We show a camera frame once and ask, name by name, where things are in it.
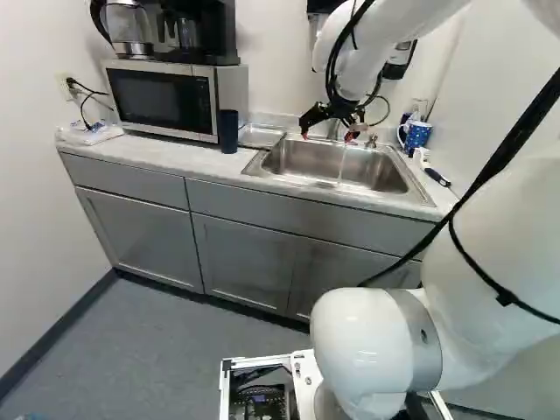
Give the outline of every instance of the electrical outlet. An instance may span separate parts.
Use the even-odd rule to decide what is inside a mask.
[[[76,92],[68,86],[67,78],[73,77],[70,73],[57,73],[55,74],[56,81],[59,83],[60,94],[65,101],[73,101],[76,97]]]
[[[414,111],[418,109],[422,118],[428,116],[428,107],[430,106],[430,101],[424,98],[412,98],[412,104],[410,106],[411,110]]]

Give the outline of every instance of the microwave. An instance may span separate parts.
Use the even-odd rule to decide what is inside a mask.
[[[239,112],[239,128],[248,122],[247,66],[112,59],[103,67],[124,130],[217,144],[222,110]]]

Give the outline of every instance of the cabinet door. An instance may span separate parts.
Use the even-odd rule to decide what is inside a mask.
[[[206,293],[285,314],[296,238],[193,214]]]
[[[301,238],[288,314],[307,320],[315,302],[332,289],[355,287],[398,261],[397,257]],[[376,288],[415,288],[420,284],[420,263],[407,265],[377,281]]]
[[[188,212],[85,188],[76,191],[114,266],[203,291]]]

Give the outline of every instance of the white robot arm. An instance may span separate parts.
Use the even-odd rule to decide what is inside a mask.
[[[555,0],[524,0],[535,15],[560,35]],[[330,118],[356,121],[360,100],[372,91],[375,80],[397,44],[419,39],[439,27],[471,0],[347,0],[326,20],[313,50],[317,72],[329,72],[335,55],[333,86],[327,87],[329,103],[317,102],[300,118],[302,135]],[[343,36],[354,15],[365,11],[352,30]],[[340,49],[334,48],[343,38]]]
[[[341,50],[339,93],[348,100],[363,96],[395,43],[427,33],[466,3],[377,0],[355,28],[360,50],[348,41]],[[526,3],[560,37],[560,2]],[[341,5],[325,24],[313,55],[316,69],[328,60],[352,4]],[[550,193],[560,183],[559,168],[556,147],[483,185],[430,245],[423,289],[339,289],[318,301],[311,339],[322,389],[332,391],[351,418],[390,419],[407,392],[482,382],[521,350],[560,333],[560,197]],[[501,303],[458,240],[523,305]]]

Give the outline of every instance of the drawer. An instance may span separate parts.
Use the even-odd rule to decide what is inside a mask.
[[[406,254],[434,226],[420,220],[194,179],[186,180],[186,189],[196,213],[394,256]]]
[[[60,156],[77,186],[185,210],[189,208],[181,177],[67,153],[60,153]]]

